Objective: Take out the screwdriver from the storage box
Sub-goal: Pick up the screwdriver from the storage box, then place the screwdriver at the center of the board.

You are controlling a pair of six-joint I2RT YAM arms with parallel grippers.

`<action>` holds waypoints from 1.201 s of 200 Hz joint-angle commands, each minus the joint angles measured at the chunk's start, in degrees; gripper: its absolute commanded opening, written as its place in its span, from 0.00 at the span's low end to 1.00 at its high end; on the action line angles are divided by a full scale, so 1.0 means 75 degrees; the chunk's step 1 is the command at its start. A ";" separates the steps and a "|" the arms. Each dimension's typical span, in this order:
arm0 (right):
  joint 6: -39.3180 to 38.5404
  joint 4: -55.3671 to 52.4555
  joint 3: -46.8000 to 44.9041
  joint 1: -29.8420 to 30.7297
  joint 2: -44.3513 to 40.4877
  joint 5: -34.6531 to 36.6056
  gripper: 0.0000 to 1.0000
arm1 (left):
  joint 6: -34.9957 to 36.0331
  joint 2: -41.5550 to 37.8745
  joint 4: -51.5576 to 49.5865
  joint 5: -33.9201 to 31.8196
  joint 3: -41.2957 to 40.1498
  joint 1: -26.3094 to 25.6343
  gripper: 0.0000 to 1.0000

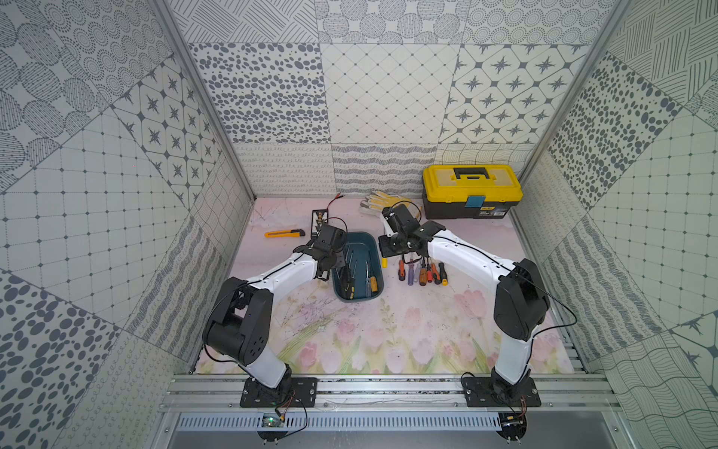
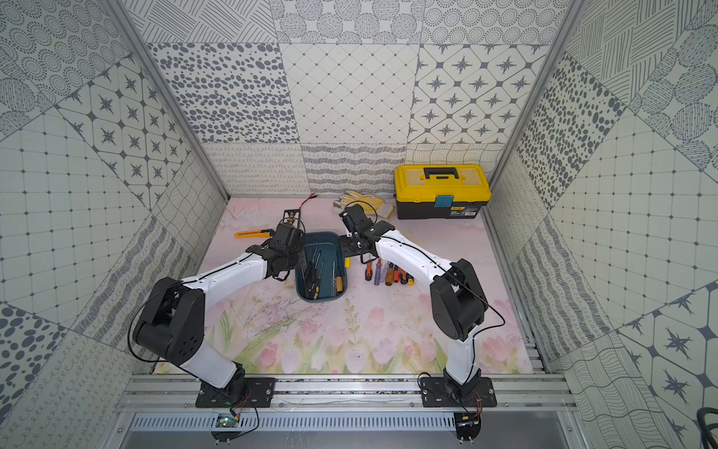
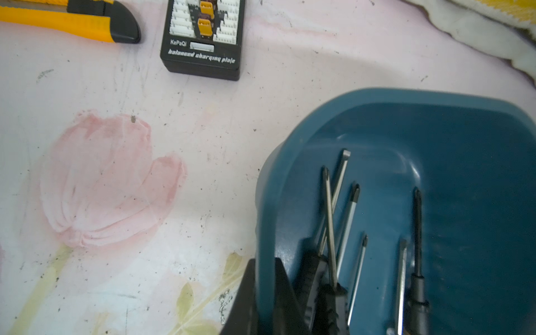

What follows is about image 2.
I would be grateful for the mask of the teal plastic storage box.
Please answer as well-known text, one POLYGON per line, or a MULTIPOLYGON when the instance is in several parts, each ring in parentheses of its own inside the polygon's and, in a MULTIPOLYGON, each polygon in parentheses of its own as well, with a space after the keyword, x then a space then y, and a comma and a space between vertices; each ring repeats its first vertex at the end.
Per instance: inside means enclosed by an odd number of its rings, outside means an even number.
POLYGON ((295 290, 299 297, 308 302, 339 299, 347 290, 340 236, 334 232, 308 233, 304 256, 306 267, 295 271, 295 290))

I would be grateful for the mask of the wooden handle black screwdriver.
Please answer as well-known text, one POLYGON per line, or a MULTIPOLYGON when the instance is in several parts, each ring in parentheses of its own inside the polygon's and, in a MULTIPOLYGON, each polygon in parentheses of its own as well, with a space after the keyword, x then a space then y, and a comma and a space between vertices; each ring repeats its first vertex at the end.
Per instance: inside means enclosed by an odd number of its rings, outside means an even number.
POLYGON ((384 275, 384 283, 387 286, 392 286, 395 282, 395 265, 393 263, 389 263, 387 267, 386 274, 384 275))

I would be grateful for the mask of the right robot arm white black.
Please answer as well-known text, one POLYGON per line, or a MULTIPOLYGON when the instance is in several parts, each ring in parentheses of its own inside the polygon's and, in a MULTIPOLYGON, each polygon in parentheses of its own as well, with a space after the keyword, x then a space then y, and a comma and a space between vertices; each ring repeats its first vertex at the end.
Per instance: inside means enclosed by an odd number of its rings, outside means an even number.
POLYGON ((340 218, 347 230, 340 239, 344 256, 390 262, 428 286, 434 322, 450 340, 445 379, 454 390, 477 385, 481 368, 476 339, 489 303, 473 265, 465 259, 452 262, 428 252, 392 224, 368 218, 357 202, 345 207, 340 218))

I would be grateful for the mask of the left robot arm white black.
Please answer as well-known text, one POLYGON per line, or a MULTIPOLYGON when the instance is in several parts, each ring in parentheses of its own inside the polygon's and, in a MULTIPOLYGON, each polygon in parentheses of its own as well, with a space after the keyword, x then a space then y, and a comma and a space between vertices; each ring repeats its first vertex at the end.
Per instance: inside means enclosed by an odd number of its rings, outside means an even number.
POLYGON ((210 387, 237 390, 243 368, 205 339, 206 313, 248 285, 265 279, 283 282, 304 267, 305 237, 301 224, 280 223, 265 242, 218 268, 182 280, 161 279, 135 319, 129 342, 210 387))

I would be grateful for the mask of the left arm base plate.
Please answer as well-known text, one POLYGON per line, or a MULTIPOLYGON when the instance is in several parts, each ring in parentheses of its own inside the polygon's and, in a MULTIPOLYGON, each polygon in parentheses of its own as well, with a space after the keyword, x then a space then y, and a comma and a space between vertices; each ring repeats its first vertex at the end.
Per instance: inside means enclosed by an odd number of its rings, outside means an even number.
POLYGON ((224 388, 202 382, 194 405, 199 409, 214 409, 237 408, 244 403, 257 409, 269 408, 276 383, 273 377, 241 377, 231 380, 224 388))

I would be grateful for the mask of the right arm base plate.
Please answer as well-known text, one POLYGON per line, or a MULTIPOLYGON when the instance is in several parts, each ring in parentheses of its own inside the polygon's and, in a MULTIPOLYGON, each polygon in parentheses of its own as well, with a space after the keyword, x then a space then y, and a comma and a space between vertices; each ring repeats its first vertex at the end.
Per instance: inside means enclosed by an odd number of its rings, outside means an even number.
POLYGON ((476 377, 466 385, 458 385, 449 378, 423 375, 417 378, 417 385, 424 408, 497 407, 494 385, 487 377, 476 377))

